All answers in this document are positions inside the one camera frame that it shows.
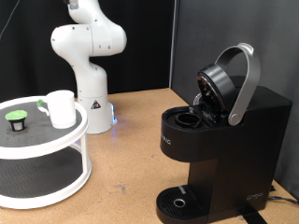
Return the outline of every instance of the warning label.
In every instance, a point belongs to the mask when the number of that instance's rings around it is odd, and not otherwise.
[[[98,109],[98,108],[101,108],[100,104],[97,103],[97,101],[94,101],[92,109]]]

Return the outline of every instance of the black coffee maker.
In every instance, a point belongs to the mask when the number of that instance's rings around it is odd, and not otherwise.
[[[242,81],[224,72],[244,53]],[[161,150],[190,163],[188,184],[157,198],[165,224],[204,224],[265,208],[292,102],[257,87],[260,61],[248,44],[226,49],[198,73],[200,94],[193,106],[162,115]]]

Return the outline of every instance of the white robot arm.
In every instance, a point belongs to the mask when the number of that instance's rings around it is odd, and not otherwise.
[[[87,133],[103,133],[113,125],[112,105],[107,99],[107,73],[89,58],[121,53],[126,46],[126,34],[104,15],[97,0],[69,3],[69,15],[80,24],[56,28],[50,42],[75,72],[78,102],[89,118]]]

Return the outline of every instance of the black wall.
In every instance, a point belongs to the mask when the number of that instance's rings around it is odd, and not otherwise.
[[[299,2],[182,0],[179,2],[173,90],[192,104],[196,75],[228,47],[251,44],[262,64],[260,85],[293,101],[275,179],[299,199]],[[245,75],[244,55],[228,66]]]
[[[16,3],[0,2],[0,32]],[[107,71],[108,93],[168,87],[174,0],[99,3],[128,38],[123,53],[91,58]],[[0,42],[0,102],[62,89],[77,93],[73,70],[50,45],[55,27],[74,23],[63,0],[20,1]]]

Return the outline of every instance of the wooden table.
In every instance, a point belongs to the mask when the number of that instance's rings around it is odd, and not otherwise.
[[[0,224],[101,223],[159,224],[156,198],[167,188],[187,184],[189,164],[173,161],[160,150],[161,115],[186,105],[170,89],[109,95],[119,123],[106,133],[88,135],[93,171],[70,198],[32,210],[0,209]],[[292,198],[279,184],[270,195]],[[260,212],[269,223],[299,223],[299,207],[269,202]],[[220,224],[246,224],[233,217]]]

